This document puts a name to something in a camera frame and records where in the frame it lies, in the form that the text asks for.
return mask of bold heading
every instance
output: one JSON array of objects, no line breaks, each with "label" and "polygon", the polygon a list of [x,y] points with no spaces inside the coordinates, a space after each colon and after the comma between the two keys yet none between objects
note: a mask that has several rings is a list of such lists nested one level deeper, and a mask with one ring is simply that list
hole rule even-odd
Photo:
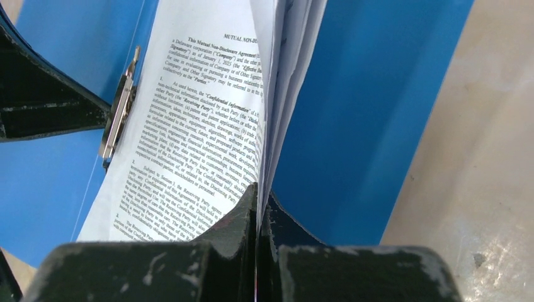
[{"label": "bold heading", "polygon": [[224,34],[224,38],[233,41],[245,42],[245,43],[257,43],[256,38],[246,38],[244,36],[230,35],[229,33]]}]

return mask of document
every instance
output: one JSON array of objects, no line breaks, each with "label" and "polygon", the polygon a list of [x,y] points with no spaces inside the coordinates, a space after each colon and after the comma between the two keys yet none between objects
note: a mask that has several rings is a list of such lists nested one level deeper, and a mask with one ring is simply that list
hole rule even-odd
[{"label": "document", "polygon": [[325,3],[160,0],[78,241],[192,240],[254,182],[260,220]]}]

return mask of gray floor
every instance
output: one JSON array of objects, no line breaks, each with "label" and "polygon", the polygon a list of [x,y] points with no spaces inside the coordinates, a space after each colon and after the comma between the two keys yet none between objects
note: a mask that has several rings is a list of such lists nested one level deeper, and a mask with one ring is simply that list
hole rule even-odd
[{"label": "gray floor", "polygon": [[534,301],[532,28],[534,1],[476,0],[382,240],[435,249],[466,302]]}]

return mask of blue folder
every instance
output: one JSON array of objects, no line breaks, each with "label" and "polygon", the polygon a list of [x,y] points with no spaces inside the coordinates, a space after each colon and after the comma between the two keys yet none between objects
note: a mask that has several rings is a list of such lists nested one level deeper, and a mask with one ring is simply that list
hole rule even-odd
[{"label": "blue folder", "polygon": [[[378,244],[472,0],[327,5],[273,185],[330,244]],[[156,0],[26,0],[16,24],[45,59],[111,102]],[[75,240],[104,178],[101,130],[0,144],[0,246],[38,266]]]}]

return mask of metal clip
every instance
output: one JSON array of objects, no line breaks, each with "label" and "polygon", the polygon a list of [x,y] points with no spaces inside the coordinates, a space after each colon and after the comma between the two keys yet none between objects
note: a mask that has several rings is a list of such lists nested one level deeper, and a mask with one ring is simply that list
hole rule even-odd
[{"label": "metal clip", "polygon": [[140,47],[135,48],[135,55],[126,72],[120,77],[118,88],[111,105],[111,112],[104,128],[104,135],[98,149],[98,155],[103,159],[102,166],[107,171],[111,157],[115,152],[116,145],[126,124],[126,119],[134,101],[134,74],[135,65],[139,59]]}]

